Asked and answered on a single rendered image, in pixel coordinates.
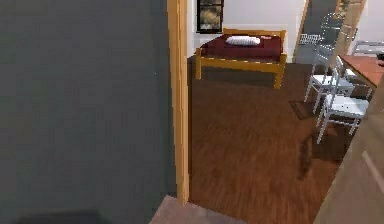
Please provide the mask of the wooden bed with red cover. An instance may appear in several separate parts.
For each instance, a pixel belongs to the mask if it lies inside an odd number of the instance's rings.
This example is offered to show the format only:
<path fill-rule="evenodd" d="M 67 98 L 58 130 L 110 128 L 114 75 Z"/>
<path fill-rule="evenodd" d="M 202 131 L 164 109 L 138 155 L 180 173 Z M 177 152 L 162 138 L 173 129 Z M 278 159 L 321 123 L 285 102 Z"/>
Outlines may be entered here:
<path fill-rule="evenodd" d="M 232 45 L 230 36 L 254 36 L 261 40 L 256 46 Z M 284 52 L 285 30 L 241 30 L 224 28 L 223 33 L 196 49 L 195 77 L 202 78 L 203 67 L 267 72 L 275 75 L 274 88 L 280 89 L 287 54 Z"/>

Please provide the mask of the white pillow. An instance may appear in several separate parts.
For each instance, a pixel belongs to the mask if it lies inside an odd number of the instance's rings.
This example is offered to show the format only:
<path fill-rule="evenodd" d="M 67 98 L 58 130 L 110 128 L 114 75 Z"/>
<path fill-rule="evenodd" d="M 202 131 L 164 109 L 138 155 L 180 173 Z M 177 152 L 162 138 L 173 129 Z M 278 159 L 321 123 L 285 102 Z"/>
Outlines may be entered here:
<path fill-rule="evenodd" d="M 254 36 L 230 36 L 226 42 L 232 45 L 256 46 L 261 43 L 261 40 Z"/>

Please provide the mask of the white chair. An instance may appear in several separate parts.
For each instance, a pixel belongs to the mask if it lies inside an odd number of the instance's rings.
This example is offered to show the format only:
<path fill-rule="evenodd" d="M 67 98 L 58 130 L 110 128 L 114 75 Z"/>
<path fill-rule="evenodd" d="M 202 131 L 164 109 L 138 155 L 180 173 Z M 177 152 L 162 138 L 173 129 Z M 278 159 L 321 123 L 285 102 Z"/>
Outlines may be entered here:
<path fill-rule="evenodd" d="M 303 33 L 300 35 L 299 44 L 300 45 L 316 45 L 321 39 L 319 34 L 307 34 Z"/>
<path fill-rule="evenodd" d="M 329 73 L 333 51 L 334 48 L 331 45 L 319 44 L 316 46 L 315 58 L 304 97 L 304 101 L 307 101 L 312 90 L 317 93 L 313 113 L 317 112 L 321 97 L 328 94 L 336 85 L 337 79 Z"/>
<path fill-rule="evenodd" d="M 384 42 L 357 41 L 350 55 L 351 56 L 368 56 L 368 57 L 377 58 L 376 55 L 381 53 L 384 53 Z M 348 79 L 358 79 L 362 77 L 351 67 L 348 67 L 346 69 L 345 76 Z"/>
<path fill-rule="evenodd" d="M 349 134 L 352 135 L 368 109 L 368 100 L 345 96 L 342 93 L 341 80 L 344 78 L 344 74 L 344 64 L 341 57 L 337 56 L 332 68 L 330 92 L 324 97 L 323 106 L 316 123 L 316 126 L 321 126 L 316 140 L 317 144 L 321 142 L 329 123 L 350 126 Z"/>

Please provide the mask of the light brown wooden door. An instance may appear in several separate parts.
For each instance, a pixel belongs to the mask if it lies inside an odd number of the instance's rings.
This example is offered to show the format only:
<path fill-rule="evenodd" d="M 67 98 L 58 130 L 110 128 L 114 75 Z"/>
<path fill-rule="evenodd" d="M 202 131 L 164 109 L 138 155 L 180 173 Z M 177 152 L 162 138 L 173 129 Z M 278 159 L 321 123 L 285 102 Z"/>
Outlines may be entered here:
<path fill-rule="evenodd" d="M 384 224 L 384 75 L 313 224 Z"/>

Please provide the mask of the wooden room door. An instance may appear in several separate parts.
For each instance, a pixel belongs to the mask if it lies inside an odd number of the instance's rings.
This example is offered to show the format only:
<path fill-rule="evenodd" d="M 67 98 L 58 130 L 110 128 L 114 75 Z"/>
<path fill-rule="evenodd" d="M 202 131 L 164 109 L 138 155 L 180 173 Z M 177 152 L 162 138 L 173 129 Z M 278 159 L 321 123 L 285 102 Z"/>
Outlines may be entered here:
<path fill-rule="evenodd" d="M 342 25 L 336 41 L 333 59 L 348 53 L 357 24 L 367 0 L 337 0 L 335 12 L 342 16 Z"/>

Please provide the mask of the brown wooden table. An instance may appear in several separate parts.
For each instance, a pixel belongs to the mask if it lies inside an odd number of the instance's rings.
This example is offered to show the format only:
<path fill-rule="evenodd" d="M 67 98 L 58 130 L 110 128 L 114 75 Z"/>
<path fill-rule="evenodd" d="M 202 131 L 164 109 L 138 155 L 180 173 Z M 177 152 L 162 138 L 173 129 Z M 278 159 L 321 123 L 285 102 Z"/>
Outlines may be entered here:
<path fill-rule="evenodd" d="M 384 75 L 384 61 L 375 57 L 345 55 L 341 59 L 376 88 Z"/>

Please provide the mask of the black framed wall picture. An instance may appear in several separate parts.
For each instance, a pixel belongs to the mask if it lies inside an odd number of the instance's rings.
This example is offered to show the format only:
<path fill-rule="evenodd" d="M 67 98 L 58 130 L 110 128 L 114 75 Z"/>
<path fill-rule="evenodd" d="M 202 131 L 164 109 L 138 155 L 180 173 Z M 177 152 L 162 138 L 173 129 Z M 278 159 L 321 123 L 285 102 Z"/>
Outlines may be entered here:
<path fill-rule="evenodd" d="M 197 32 L 216 34 L 222 31 L 224 0 L 197 0 Z"/>

